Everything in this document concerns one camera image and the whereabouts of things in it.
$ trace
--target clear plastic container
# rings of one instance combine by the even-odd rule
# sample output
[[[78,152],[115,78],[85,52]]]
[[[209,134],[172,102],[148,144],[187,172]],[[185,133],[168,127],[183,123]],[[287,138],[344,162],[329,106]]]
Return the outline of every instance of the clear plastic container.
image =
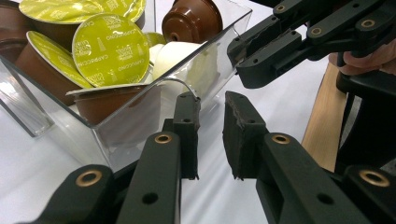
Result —
[[[160,131],[165,119],[173,117],[176,98],[182,92],[194,91],[201,98],[202,111],[208,109],[213,97],[234,74],[227,48],[245,32],[252,12],[228,0],[214,2],[223,19],[223,31],[96,125],[82,118],[74,105],[62,104],[18,68],[2,60],[20,74],[56,126],[39,138],[58,142],[82,164],[105,164],[118,171],[139,159],[146,138]],[[155,21],[161,21],[155,15],[155,1],[148,0],[144,31],[155,31]]]

